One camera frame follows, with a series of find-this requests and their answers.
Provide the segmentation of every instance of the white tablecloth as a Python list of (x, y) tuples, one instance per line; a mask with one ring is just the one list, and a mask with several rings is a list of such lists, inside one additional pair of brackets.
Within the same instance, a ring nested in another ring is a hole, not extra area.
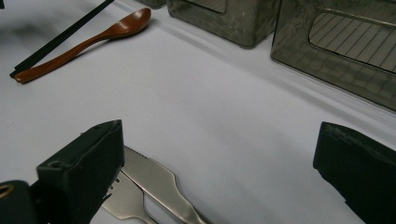
[[(27, 85), (8, 76), (101, 2), (5, 1), (0, 182), (33, 184), (37, 165), (80, 133), (122, 119), (125, 145), (173, 171), (186, 198), (214, 223), (363, 223), (312, 167), (320, 123), (395, 149), (396, 115), (274, 63), (271, 35), (241, 49), (162, 7), (139, 35), (97, 44)], [(42, 62), (141, 7), (116, 0)], [(146, 207), (159, 222), (177, 223), (150, 198)], [(101, 208), (92, 223), (122, 221)]]

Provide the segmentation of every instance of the wooden spoon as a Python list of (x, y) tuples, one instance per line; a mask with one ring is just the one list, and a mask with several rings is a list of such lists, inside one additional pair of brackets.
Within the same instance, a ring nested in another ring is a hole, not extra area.
[(90, 39), (80, 43), (79, 45), (65, 52), (64, 54), (61, 54), (60, 56), (39, 66), (19, 72), (15, 76), (15, 80), (23, 84), (30, 82), (70, 62), (74, 57), (76, 57), (79, 53), (81, 53), (84, 49), (91, 46), (92, 44), (95, 44), (102, 40), (134, 35), (143, 30), (143, 28), (148, 25), (150, 16), (151, 10), (147, 7), (137, 10), (136, 12), (113, 24), (101, 34), (91, 37)]

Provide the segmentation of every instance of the silver utensil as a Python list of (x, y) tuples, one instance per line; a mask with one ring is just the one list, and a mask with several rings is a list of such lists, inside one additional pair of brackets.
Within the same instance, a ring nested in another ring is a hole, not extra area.
[(122, 171), (183, 223), (211, 223), (180, 194), (172, 172), (131, 148), (125, 147), (124, 155), (125, 165)]
[(114, 217), (119, 219), (137, 217), (147, 224), (157, 223), (144, 208), (142, 190), (123, 172), (119, 173), (108, 193), (111, 196), (102, 206)]

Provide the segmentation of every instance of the translucent plastic bin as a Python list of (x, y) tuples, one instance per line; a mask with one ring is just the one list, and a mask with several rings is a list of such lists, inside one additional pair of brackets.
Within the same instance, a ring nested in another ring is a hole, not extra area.
[(171, 17), (254, 48), (275, 30), (279, 0), (167, 0)]
[(166, 0), (135, 0), (151, 8), (158, 8), (166, 4)]
[(396, 110), (396, 2), (283, 0), (275, 61)]

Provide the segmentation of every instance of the fork handle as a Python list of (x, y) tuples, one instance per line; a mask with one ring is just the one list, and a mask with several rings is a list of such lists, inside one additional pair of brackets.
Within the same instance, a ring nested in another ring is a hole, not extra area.
[(140, 217), (142, 221), (144, 221), (146, 224), (158, 224), (154, 219), (149, 216), (149, 214), (145, 214), (144, 216)]

